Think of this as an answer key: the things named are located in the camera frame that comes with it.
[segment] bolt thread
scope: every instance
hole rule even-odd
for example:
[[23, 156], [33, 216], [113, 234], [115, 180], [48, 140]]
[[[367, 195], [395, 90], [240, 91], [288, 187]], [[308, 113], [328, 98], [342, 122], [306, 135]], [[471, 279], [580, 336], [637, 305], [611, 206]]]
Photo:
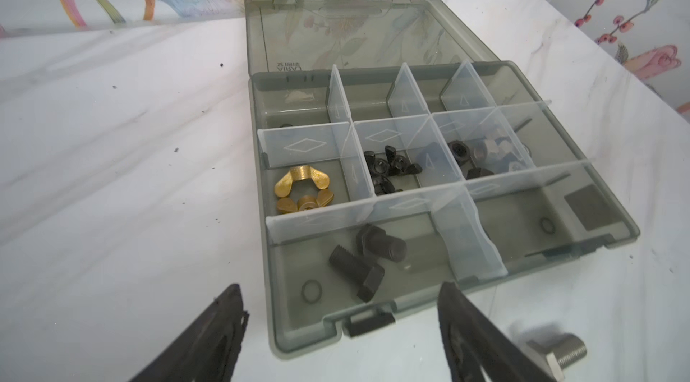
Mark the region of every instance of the bolt thread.
[[367, 250], [378, 257], [401, 262], [407, 256], [407, 243], [405, 240], [382, 232], [372, 234], [367, 238]]
[[358, 284], [364, 282], [371, 269], [366, 262], [345, 250], [341, 245], [333, 249], [331, 257], [328, 258], [328, 263], [345, 275], [345, 277]]
[[564, 335], [563, 339], [551, 347], [553, 355], [561, 368], [566, 368], [587, 355], [587, 347], [579, 337]]

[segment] box lid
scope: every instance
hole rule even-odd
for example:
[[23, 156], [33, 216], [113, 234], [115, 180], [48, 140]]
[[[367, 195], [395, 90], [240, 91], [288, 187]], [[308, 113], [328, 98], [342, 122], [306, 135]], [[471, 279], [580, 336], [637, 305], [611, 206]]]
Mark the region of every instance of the box lid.
[[497, 57], [441, 0], [244, 0], [249, 74]]

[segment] hex bolt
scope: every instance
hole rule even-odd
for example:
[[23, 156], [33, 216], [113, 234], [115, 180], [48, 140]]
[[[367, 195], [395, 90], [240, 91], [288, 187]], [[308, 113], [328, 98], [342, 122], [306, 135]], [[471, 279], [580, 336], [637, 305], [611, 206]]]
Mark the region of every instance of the hex bolt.
[[382, 266], [356, 257], [340, 245], [335, 246], [328, 263], [359, 286], [357, 297], [365, 303], [374, 297], [385, 274]]
[[565, 334], [556, 341], [541, 345], [530, 340], [522, 348], [523, 352], [549, 376], [562, 382], [565, 379], [563, 369], [573, 365], [587, 355], [584, 342], [572, 334]]
[[367, 223], [357, 233], [357, 247], [361, 255], [366, 252], [393, 262], [401, 262], [407, 256], [407, 242], [386, 234], [382, 228]]

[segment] black washer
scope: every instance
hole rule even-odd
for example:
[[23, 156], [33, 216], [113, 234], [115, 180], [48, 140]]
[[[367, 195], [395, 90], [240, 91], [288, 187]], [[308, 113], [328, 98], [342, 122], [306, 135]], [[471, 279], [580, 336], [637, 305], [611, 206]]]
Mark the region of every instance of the black washer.
[[554, 235], [556, 233], [556, 225], [554, 225], [553, 221], [548, 217], [539, 219], [539, 227], [549, 235]]
[[[309, 285], [315, 285], [316, 289], [318, 291], [318, 294], [316, 295], [316, 298], [310, 299], [310, 297], [307, 296], [306, 290], [309, 287]], [[323, 294], [323, 289], [321, 288], [321, 283], [318, 281], [315, 281], [314, 279], [309, 279], [304, 284], [302, 285], [302, 299], [309, 304], [314, 304], [318, 303], [319, 300], [321, 299], [321, 295]]]

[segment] black hex bolt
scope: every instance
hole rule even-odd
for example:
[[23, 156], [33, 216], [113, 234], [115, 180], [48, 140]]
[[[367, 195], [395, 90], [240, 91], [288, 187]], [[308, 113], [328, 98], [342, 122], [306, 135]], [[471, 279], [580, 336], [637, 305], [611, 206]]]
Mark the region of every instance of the black hex bolt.
[[407, 256], [407, 242], [386, 234], [382, 228], [367, 223], [357, 233], [357, 249], [362, 255], [370, 252], [377, 257], [401, 262]]
[[386, 273], [382, 266], [356, 257], [340, 245], [333, 249], [328, 263], [359, 286], [357, 297], [365, 303], [374, 297]]

